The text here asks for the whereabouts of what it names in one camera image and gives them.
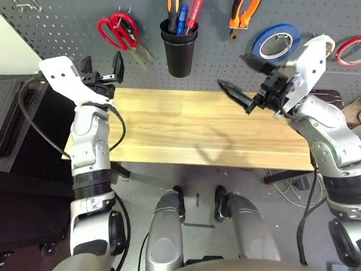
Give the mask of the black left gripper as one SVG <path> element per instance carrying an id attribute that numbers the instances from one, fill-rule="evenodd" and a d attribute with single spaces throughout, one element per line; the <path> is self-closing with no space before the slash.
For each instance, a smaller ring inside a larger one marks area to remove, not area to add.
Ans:
<path id="1" fill-rule="evenodd" d="M 81 61 L 80 71 L 82 74 L 82 82 L 95 93 L 105 96 L 106 98 L 114 98 L 115 86 L 114 82 L 121 84 L 124 81 L 124 61 L 120 51 L 117 51 L 113 57 L 113 71 L 111 75 L 100 75 L 99 72 L 93 72 L 93 63 L 91 56 L 85 57 Z"/>

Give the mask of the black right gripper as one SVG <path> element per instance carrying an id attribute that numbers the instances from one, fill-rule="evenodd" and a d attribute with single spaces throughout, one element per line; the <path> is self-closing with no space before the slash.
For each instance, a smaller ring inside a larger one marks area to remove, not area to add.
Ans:
<path id="1" fill-rule="evenodd" d="M 251 54 L 240 55 L 239 58 L 251 69 L 267 75 L 267 78 L 252 99 L 245 95 L 241 88 L 229 81 L 217 81 L 221 90 L 231 100 L 243 107 L 247 114 L 250 114 L 255 107 L 280 112 L 282 104 L 286 102 L 288 92 L 292 89 L 291 79 L 279 72 L 274 64 L 263 58 Z"/>

